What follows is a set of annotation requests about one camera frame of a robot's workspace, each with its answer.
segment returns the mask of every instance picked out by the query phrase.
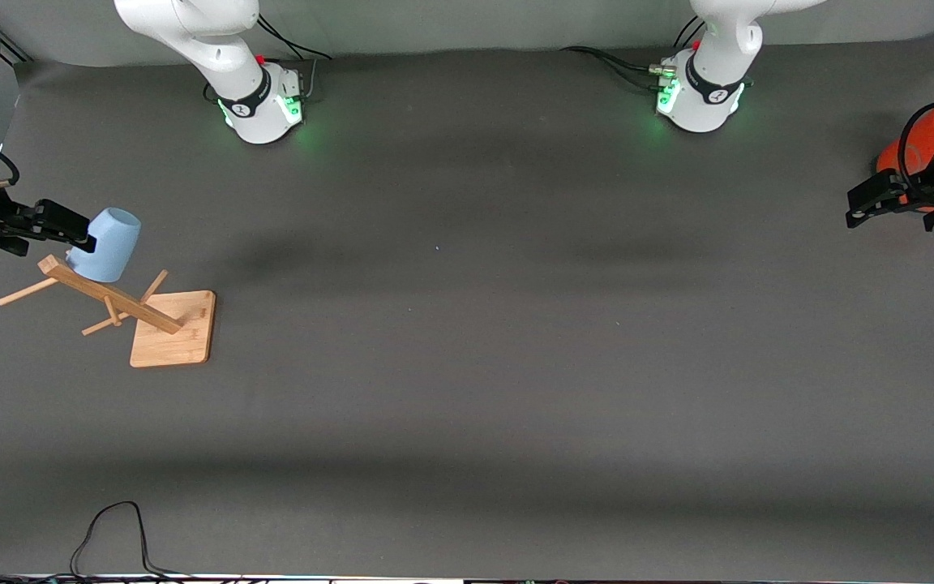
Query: green led light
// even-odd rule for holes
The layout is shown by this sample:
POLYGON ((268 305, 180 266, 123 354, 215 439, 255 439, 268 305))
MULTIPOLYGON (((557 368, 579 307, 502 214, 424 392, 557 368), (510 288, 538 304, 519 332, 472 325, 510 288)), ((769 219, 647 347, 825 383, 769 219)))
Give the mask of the green led light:
POLYGON ((658 111, 663 114, 670 114, 677 97, 679 97, 679 79, 674 79, 668 84, 667 88, 662 90, 662 96, 658 100, 658 111))
POLYGON ((233 121, 229 119, 229 111, 225 110, 225 106, 222 105, 222 100, 215 100, 215 102, 218 104, 219 110, 222 110, 222 115, 225 116, 225 125, 233 128, 233 121))
POLYGON ((740 88, 737 88, 737 97, 734 97, 734 104, 730 106, 730 113, 733 114, 737 111, 738 106, 741 104, 741 93, 744 92, 744 83, 741 83, 740 88))

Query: wooden peg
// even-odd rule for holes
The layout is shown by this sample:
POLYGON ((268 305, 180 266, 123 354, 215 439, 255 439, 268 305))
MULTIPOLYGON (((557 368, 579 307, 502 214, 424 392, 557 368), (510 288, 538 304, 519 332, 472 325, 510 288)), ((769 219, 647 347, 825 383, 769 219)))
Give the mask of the wooden peg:
POLYGON ((164 278, 167 278, 167 277, 168 277, 168 270, 161 270, 161 273, 157 274, 156 277, 153 278, 151 285, 149 285, 149 288, 147 288, 146 292, 144 292, 144 296, 142 296, 142 298, 139 299, 139 303, 145 304, 146 300, 149 300, 149 297, 156 294, 156 289, 161 287, 161 284, 164 281, 164 278))
POLYGON ((110 296, 104 296, 103 303, 107 304, 107 314, 110 315, 110 322, 114 323, 114 326, 122 325, 122 319, 118 318, 118 311, 114 310, 114 301, 110 299, 110 296))
POLYGON ((56 284, 57 281, 59 280, 56 280, 56 278, 47 277, 45 280, 38 282, 38 284, 28 286, 27 288, 16 291, 8 296, 3 296, 0 298, 0 307, 4 307, 8 303, 15 303, 16 300, 20 300, 25 296, 30 296, 31 294, 34 294, 40 290, 49 288, 49 286, 56 284))

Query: wooden base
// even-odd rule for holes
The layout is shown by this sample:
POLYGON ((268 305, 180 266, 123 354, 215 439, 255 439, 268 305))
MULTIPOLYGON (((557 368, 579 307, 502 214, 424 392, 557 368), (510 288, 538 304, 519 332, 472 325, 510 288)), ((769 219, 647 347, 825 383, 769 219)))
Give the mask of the wooden base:
POLYGON ((150 307, 182 323, 168 335, 144 321, 136 323, 132 341, 132 367, 192 365, 208 361, 212 326, 215 322, 215 293, 210 290, 155 294, 146 300, 150 307))

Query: cable connector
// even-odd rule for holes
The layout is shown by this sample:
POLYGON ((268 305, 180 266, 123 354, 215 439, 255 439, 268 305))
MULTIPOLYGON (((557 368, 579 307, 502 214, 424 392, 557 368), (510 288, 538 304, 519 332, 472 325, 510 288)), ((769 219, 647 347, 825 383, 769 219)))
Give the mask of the cable connector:
POLYGON ((652 66, 648 66, 648 73, 668 79, 674 79, 675 64, 652 64, 652 66))

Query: gray wall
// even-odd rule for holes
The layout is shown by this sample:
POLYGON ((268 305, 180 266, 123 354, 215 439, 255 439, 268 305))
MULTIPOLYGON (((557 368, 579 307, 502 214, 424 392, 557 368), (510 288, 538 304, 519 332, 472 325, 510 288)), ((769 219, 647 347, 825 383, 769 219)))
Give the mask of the gray wall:
MULTIPOLYGON (((262 0, 262 12, 297 43, 334 54, 668 45, 692 15, 686 0, 262 0)), ((112 0, 0 0, 0 18, 40 59, 181 62, 127 30, 112 0)), ((771 44, 920 37, 934 32, 934 0, 828 0, 763 25, 771 44)), ((255 52, 285 54, 260 30, 245 38, 255 52)))

